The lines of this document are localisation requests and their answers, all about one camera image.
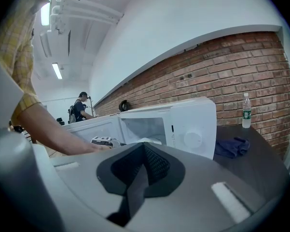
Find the backpack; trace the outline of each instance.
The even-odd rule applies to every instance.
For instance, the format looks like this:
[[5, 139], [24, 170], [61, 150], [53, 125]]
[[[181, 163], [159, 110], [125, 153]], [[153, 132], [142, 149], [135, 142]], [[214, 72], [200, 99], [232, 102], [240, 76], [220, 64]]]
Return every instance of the backpack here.
[[69, 107], [69, 124], [72, 124], [72, 123], [75, 123], [76, 122], [76, 117], [75, 117], [75, 114], [74, 114], [74, 106], [76, 103], [78, 103], [80, 101], [76, 100], [76, 102], [74, 103], [74, 105], [70, 106]]

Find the water bottle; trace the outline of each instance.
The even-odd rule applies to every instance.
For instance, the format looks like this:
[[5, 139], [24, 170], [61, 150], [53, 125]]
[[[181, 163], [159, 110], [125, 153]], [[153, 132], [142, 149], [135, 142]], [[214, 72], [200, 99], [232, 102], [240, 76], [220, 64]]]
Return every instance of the water bottle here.
[[251, 126], [251, 102], [249, 100], [249, 94], [244, 93], [244, 100], [243, 100], [243, 115], [242, 115], [242, 127], [243, 128], [250, 128]]

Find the plaid shirt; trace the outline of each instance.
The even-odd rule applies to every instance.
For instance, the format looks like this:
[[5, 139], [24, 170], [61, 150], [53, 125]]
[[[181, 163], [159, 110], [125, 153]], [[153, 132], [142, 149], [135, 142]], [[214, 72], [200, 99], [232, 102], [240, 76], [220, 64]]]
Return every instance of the plaid shirt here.
[[17, 117], [22, 111], [40, 102], [31, 83], [32, 36], [36, 12], [47, 2], [18, 0], [0, 25], [0, 64], [24, 92], [12, 115], [13, 125], [19, 125]]

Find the ceiling light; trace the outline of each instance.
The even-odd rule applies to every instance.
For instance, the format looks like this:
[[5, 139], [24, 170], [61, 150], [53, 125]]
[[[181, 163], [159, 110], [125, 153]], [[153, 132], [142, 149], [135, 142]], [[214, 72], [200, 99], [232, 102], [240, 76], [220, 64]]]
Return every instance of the ceiling light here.
[[53, 69], [54, 69], [58, 79], [62, 79], [62, 76], [61, 76], [61, 73], [60, 73], [60, 70], [59, 70], [57, 63], [53, 63]]
[[41, 23], [42, 26], [49, 25], [49, 14], [50, 14], [50, 1], [41, 8]]

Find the red brick wall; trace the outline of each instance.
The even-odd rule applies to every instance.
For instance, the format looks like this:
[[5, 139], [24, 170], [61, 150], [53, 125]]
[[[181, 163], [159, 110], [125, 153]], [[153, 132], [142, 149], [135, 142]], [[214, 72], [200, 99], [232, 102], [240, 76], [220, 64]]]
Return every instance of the red brick wall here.
[[95, 106], [100, 116], [132, 108], [207, 96], [218, 126], [241, 123], [243, 93], [252, 103], [252, 126], [283, 155], [290, 138], [290, 70], [273, 32], [230, 35], [161, 61]]

